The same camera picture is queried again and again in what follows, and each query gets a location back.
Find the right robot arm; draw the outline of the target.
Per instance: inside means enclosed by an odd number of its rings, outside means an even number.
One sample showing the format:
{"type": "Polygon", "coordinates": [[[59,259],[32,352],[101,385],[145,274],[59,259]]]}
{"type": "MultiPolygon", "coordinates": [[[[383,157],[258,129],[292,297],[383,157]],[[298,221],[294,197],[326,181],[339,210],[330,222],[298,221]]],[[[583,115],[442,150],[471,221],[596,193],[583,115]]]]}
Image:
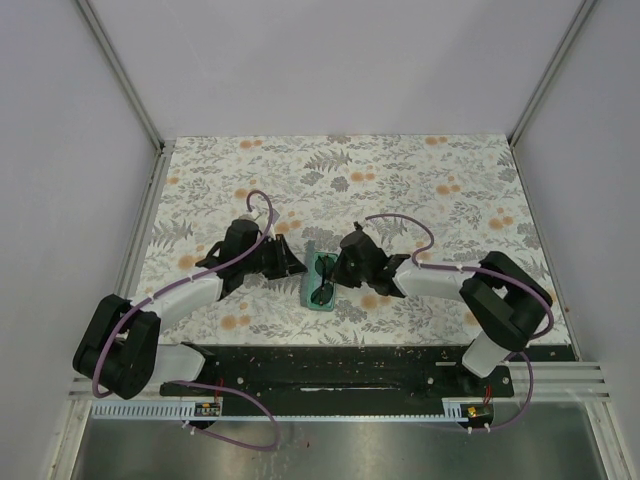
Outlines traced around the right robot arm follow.
{"type": "Polygon", "coordinates": [[[550,295],[499,251],[477,264],[425,264],[415,255],[387,255],[356,230],[341,240],[331,278],[347,288],[367,285],[382,296],[464,303],[481,327],[454,373],[457,388],[469,396],[490,385],[499,363],[544,334],[539,330],[543,321],[554,324],[550,295]]]}

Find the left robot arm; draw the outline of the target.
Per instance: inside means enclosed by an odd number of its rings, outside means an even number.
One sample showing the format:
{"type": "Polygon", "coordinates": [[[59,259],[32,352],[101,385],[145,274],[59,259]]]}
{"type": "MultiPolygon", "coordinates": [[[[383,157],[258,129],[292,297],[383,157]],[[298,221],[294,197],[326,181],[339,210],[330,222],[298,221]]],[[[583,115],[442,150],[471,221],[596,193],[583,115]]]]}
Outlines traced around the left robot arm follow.
{"type": "Polygon", "coordinates": [[[159,361],[160,333],[193,311],[226,298],[248,275],[272,281],[306,272],[283,235],[271,237],[255,221],[237,219],[186,278],[144,300],[104,297],[76,349],[73,369],[123,399],[137,396],[152,379],[174,377],[192,393],[205,395],[217,382],[215,368],[195,348],[184,345],[171,346],[159,361]]]}

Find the black aviator sunglasses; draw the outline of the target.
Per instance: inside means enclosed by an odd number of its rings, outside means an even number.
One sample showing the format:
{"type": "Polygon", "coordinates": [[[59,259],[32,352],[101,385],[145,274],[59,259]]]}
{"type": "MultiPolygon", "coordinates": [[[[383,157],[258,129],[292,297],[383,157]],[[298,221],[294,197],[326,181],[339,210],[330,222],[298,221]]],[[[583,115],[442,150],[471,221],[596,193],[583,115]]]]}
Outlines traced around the black aviator sunglasses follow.
{"type": "Polygon", "coordinates": [[[314,256],[313,275],[309,293],[309,307],[330,311],[335,303],[335,287],[331,276],[337,257],[334,254],[317,252],[314,256]]]}

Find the grey-blue glasses case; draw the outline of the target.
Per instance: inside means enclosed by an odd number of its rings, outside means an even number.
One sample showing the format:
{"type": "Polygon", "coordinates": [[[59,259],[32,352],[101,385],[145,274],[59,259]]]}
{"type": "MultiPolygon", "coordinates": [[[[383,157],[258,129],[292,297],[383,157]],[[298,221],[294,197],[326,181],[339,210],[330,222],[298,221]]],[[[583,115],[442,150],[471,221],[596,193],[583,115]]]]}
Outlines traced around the grey-blue glasses case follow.
{"type": "Polygon", "coordinates": [[[336,301],[336,287],[332,273],[338,256],[316,249],[308,241],[305,249],[307,272],[300,284],[300,304],[312,311],[331,312],[336,301]]]}

